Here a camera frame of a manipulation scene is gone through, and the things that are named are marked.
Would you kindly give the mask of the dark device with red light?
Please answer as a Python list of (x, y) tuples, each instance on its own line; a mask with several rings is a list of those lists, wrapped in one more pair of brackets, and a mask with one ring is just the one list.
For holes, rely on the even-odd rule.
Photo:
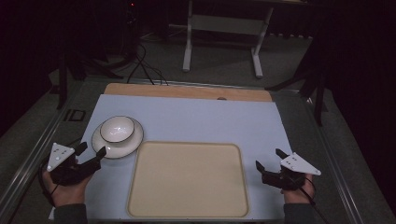
[(125, 1), (125, 58), (132, 61), (139, 43), (139, 4), (138, 0)]

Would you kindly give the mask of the beige tray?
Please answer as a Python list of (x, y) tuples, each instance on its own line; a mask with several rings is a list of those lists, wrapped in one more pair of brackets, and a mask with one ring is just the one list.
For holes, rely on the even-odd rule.
[(128, 212), (140, 218), (240, 218), (249, 211), (234, 144), (146, 142), (137, 152)]

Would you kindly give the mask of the white metal table frame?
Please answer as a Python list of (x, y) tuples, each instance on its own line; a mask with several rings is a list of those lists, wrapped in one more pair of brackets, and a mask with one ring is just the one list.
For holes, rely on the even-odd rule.
[(237, 19), (231, 17), (209, 16), (193, 13), (193, 0), (188, 1), (187, 42), (184, 52), (182, 71), (191, 70), (192, 31), (209, 31), (238, 35), (255, 35), (258, 41), (250, 51), (256, 78), (263, 78), (260, 51), (274, 9), (269, 7), (263, 20)]

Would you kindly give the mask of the white plate with dark rim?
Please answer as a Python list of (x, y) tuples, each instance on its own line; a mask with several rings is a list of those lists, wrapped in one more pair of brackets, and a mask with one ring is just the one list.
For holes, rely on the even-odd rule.
[(125, 157), (139, 148), (144, 138), (142, 125), (135, 119), (130, 118), (134, 122), (134, 133), (131, 137), (120, 143), (109, 143), (100, 135), (101, 123), (92, 135), (92, 148), (95, 152), (102, 147), (106, 148), (106, 158), (119, 159)]

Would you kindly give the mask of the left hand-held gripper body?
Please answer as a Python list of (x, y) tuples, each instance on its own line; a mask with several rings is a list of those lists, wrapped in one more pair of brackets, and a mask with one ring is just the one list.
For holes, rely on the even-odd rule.
[(71, 186), (80, 183), (101, 168), (101, 161), (93, 158), (78, 164), (73, 147), (54, 143), (49, 154), (47, 171), (54, 184)]

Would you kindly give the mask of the person's right hand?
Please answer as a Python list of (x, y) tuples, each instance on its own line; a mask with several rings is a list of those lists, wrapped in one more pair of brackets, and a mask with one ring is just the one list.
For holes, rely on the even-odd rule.
[(313, 185), (313, 176), (305, 175), (305, 182), (301, 189), (281, 190), (285, 203), (310, 203), (315, 197), (316, 188)]

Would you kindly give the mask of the black stand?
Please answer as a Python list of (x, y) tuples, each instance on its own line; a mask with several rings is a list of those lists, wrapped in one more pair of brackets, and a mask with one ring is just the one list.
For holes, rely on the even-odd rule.
[(86, 77), (84, 67), (88, 66), (102, 76), (120, 79), (120, 76), (113, 73), (112, 69), (123, 67), (130, 61), (129, 58), (124, 58), (120, 62), (101, 64), (77, 50), (61, 52), (58, 55), (58, 82), (50, 90), (51, 93), (59, 95), (57, 108), (61, 109), (68, 98), (68, 72), (71, 72), (73, 77), (78, 77), (78, 80), (82, 80)]
[(303, 58), (301, 59), (294, 75), (275, 86), (266, 87), (268, 91), (280, 91), (291, 84), (303, 81), (303, 86), (298, 90), (298, 93), (303, 98), (310, 98), (313, 93), (316, 94), (314, 98), (314, 118), (319, 127), (322, 126), (321, 111), (323, 108), (323, 98), (325, 90), (325, 66), (321, 62), (324, 57), (319, 51), (320, 41), (313, 37), (309, 47), (307, 48)]

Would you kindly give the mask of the metal floor rail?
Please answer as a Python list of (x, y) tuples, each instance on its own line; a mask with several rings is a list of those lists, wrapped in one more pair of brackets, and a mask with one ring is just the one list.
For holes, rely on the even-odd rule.
[(50, 139), (83, 85), (74, 81), (68, 86), (60, 109), (58, 96), (46, 93), (0, 138), (0, 224), (8, 224), (17, 210), (26, 184), (34, 178)]
[(325, 159), (328, 164), (329, 171), (332, 175), (333, 182), (342, 201), (343, 207), (346, 210), (349, 223), (364, 224), (361, 213), (351, 193), (350, 187), (347, 184), (347, 181), (344, 178), (343, 172), (339, 166), (339, 162), (333, 153), (334, 147), (329, 140), (329, 137), (326, 134), (324, 128), (317, 125), (316, 119), (313, 115), (315, 108), (314, 101), (311, 98), (302, 98), (302, 102), (304, 104), (305, 110), (308, 113), (308, 117), (315, 126), (320, 142), (324, 146)]

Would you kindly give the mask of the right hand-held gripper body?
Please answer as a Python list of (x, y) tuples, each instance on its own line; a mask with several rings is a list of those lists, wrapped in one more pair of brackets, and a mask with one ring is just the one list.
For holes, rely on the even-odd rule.
[(299, 156), (296, 152), (280, 161), (280, 171), (269, 172), (265, 169), (262, 183), (283, 190), (296, 190), (304, 185), (305, 175), (321, 175), (321, 171)]

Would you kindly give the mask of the white bowl with dark rim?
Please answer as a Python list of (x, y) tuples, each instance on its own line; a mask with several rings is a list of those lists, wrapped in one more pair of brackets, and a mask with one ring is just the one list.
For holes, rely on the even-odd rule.
[(101, 137), (109, 143), (120, 143), (134, 133), (134, 122), (124, 116), (107, 119), (100, 128)]

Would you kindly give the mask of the person's left hand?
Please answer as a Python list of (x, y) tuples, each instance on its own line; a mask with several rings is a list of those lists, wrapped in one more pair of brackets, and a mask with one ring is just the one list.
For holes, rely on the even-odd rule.
[(47, 170), (42, 172), (44, 186), (49, 192), (55, 207), (85, 203), (85, 190), (91, 178), (92, 176), (90, 175), (76, 185), (65, 187), (54, 184), (50, 177), (50, 173)]

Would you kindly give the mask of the pale blue table mat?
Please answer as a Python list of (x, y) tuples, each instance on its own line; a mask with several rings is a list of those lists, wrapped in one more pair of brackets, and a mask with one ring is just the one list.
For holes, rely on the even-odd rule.
[(240, 218), (140, 218), (128, 212), (137, 152), (120, 159), (104, 159), (86, 193), (90, 220), (271, 220), (283, 216), (283, 199), (277, 189), (262, 184), (255, 161), (268, 170), (279, 169), (277, 148), (290, 151), (276, 104), (139, 97), (103, 94), (99, 97), (83, 135), (91, 142), (95, 129), (106, 119), (128, 116), (139, 121), (146, 142), (234, 144), (239, 147), (245, 173), (249, 211)]

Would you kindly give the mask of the black floor socket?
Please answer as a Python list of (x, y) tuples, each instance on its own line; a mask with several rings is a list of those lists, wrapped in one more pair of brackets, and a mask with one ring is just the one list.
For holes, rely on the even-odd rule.
[(80, 122), (85, 119), (86, 111), (78, 109), (68, 109), (64, 121)]

